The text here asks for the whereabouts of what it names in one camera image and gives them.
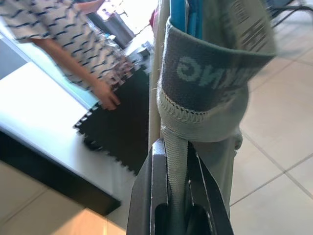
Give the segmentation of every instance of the black foam mat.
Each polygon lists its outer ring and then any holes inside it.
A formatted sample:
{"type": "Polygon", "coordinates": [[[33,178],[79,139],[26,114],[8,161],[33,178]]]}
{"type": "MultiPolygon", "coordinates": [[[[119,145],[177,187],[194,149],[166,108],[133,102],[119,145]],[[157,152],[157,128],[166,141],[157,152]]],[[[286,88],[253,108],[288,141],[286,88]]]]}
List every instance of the black foam mat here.
{"type": "Polygon", "coordinates": [[[139,69],[115,92],[116,110],[92,107],[75,125],[137,175],[148,154],[149,77],[139,69]]]}

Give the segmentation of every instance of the patterned shirt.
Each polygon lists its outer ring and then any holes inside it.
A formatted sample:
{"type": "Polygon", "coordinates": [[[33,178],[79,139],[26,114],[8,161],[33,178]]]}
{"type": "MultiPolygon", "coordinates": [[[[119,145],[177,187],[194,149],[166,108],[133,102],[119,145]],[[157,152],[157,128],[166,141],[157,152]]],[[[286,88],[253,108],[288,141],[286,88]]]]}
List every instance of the patterned shirt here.
{"type": "MultiPolygon", "coordinates": [[[[113,88],[124,82],[121,78],[130,70],[120,47],[107,39],[71,0],[0,0],[0,15],[19,42],[53,39],[113,88]]],[[[81,78],[60,69],[72,83],[90,89],[81,78]]]]}

